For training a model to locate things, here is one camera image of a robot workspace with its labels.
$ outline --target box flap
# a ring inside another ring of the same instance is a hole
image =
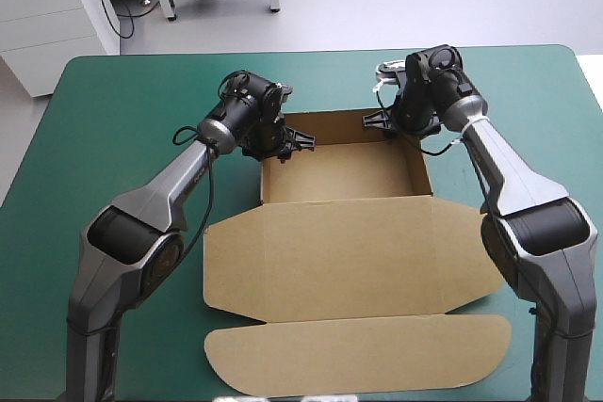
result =
[[[207,230],[204,299],[267,322],[446,313],[502,283],[480,225],[431,196],[265,204]]]
[[[214,330],[205,353],[244,394],[277,397],[455,388],[502,361],[499,315],[382,317]]]

